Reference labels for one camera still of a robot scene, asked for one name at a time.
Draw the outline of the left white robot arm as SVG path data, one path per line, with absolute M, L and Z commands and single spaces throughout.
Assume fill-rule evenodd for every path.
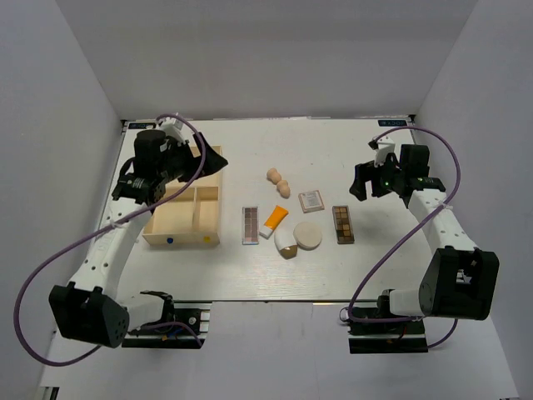
M 64 338 L 116 348 L 129 332 L 144 325 L 160 333 L 174 327 L 176 312 L 165 293 L 142 292 L 136 305 L 122 305 L 117 301 L 117 288 L 138 235 L 169 198 L 167 184 L 181 182 L 177 192 L 183 194 L 195 180 L 218 173 L 228 164 L 201 132 L 192 137 L 195 147 L 172 128 L 137 133 L 134 155 L 119 170 L 105 224 L 68 284 L 54 286 L 49 294 Z

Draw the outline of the square pink compact box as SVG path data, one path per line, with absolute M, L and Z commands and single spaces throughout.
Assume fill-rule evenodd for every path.
M 325 208 L 319 190 L 301 192 L 298 194 L 298 199 L 304 213 L 313 213 Z

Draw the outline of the round beige powder puff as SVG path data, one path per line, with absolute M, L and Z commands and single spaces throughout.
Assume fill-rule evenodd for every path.
M 321 244 L 321 228 L 313 222 L 300 222 L 293 230 L 297 245 L 305 250 L 313 250 Z

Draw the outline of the brown eyeshadow palette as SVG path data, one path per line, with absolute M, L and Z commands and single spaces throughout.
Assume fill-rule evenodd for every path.
M 354 232 L 348 206 L 333 206 L 332 215 L 338 244 L 353 244 Z

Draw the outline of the peach gourd makeup sponge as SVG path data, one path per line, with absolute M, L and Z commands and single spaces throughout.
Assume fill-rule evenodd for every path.
M 272 167 L 267 171 L 266 178 L 276 186 L 276 190 L 283 198 L 288 199 L 291 196 L 291 189 L 288 181 L 283 179 L 281 174 L 275 168 Z

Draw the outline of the pink eyeshadow palette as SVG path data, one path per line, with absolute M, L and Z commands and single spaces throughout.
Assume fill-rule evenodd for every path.
M 259 243 L 258 207 L 242 208 L 242 244 Z

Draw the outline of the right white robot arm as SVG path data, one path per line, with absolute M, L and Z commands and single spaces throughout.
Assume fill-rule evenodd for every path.
M 372 141 L 374 160 L 355 167 L 350 192 L 364 201 L 395 193 L 416 218 L 432 251 L 432 259 L 418 287 L 388 289 L 377 301 L 374 319 L 393 333 L 406 321 L 423 317 L 484 320 L 488 317 L 499 259 L 482 251 L 468 237 L 446 203 L 441 180 L 429 175 L 430 151 L 424 145 L 404 145 L 395 154 L 393 142 Z

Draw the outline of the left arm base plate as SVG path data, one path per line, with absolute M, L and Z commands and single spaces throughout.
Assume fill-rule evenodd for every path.
M 200 349 L 207 339 L 211 302 L 174 302 L 168 322 L 148 322 L 128 333 L 123 348 Z

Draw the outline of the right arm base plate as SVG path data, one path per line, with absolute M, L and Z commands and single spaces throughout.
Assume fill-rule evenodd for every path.
M 427 353 L 424 323 L 354 322 L 348 318 L 347 307 L 339 312 L 341 323 L 348 326 L 350 354 Z

